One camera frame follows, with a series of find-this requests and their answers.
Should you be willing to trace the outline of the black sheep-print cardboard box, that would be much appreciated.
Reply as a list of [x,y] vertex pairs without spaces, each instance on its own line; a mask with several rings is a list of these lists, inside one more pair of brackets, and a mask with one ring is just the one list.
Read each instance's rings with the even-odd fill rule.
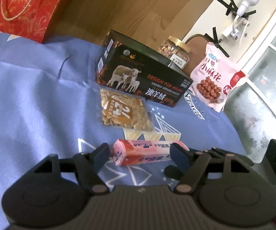
[[95,63],[98,84],[174,107],[193,80],[172,60],[110,30]]

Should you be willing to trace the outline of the pink snack stick box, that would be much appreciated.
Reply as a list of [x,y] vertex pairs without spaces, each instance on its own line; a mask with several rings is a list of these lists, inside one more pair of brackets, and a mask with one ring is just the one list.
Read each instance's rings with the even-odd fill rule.
[[117,166],[140,165],[169,161],[170,146],[177,143],[185,150],[189,148],[181,141],[117,140],[110,148]]

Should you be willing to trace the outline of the brown chair back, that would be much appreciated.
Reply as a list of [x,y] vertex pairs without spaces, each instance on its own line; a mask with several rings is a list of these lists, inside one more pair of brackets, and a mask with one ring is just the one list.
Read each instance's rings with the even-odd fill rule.
[[189,47],[189,62],[183,68],[183,72],[190,76],[191,72],[206,56],[206,45],[209,40],[201,34],[195,34],[191,36],[186,42],[186,46]]

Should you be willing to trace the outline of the pink twisted snack bag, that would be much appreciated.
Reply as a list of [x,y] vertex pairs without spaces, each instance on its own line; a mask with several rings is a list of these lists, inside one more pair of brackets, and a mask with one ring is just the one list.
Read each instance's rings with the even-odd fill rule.
[[213,43],[206,44],[206,55],[193,69],[191,91],[205,105],[222,111],[228,95],[246,81],[244,73]]

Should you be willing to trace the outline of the blue patterned tablecloth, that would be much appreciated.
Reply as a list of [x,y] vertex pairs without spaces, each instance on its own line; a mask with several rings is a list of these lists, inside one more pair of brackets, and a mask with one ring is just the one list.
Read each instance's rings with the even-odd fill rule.
[[[8,221],[1,208],[5,190],[49,154],[71,158],[102,143],[124,138],[123,129],[100,117],[95,60],[100,46],[71,37],[39,44],[0,32],[0,229]],[[217,113],[191,94],[175,107],[145,101],[155,136],[180,139],[189,148],[212,147],[246,155],[224,112]],[[164,175],[171,161],[121,166],[109,161],[99,176],[115,185],[176,185]]]

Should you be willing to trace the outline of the glass nut jar gold lid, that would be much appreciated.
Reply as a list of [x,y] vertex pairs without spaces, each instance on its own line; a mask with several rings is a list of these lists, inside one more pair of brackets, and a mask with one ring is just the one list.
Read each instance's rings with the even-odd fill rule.
[[170,59],[180,69],[184,69],[189,62],[191,49],[180,39],[169,36],[168,39],[161,42],[157,52]]

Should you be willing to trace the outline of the orange nut snack packet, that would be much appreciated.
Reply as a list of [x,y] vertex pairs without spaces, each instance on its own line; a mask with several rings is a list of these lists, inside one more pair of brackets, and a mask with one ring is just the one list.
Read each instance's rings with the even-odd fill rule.
[[153,121],[141,99],[104,88],[99,91],[105,125],[153,131]]

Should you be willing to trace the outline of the red gift bag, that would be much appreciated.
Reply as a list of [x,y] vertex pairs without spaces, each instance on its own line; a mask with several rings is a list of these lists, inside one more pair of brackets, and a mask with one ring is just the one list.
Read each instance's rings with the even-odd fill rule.
[[43,43],[70,0],[0,0],[0,32]]

